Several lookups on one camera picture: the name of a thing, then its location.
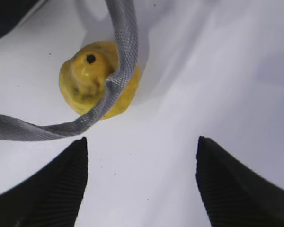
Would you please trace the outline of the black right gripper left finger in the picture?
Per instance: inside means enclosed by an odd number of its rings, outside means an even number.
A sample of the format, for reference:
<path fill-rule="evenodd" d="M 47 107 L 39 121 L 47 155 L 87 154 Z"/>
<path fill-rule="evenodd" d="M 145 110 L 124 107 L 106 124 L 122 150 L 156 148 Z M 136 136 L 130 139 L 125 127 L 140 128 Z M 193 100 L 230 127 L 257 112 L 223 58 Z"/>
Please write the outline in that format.
<path fill-rule="evenodd" d="M 73 227 L 88 181 L 85 137 L 0 194 L 0 227 Z"/>

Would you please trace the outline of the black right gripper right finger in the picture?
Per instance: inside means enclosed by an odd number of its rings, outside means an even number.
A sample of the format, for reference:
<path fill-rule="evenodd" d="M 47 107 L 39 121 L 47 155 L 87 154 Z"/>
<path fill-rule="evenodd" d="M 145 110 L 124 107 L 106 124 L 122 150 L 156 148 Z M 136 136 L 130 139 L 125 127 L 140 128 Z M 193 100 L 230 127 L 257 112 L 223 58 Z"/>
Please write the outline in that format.
<path fill-rule="evenodd" d="M 284 227 L 284 189 L 200 136 L 196 183 L 212 227 Z"/>

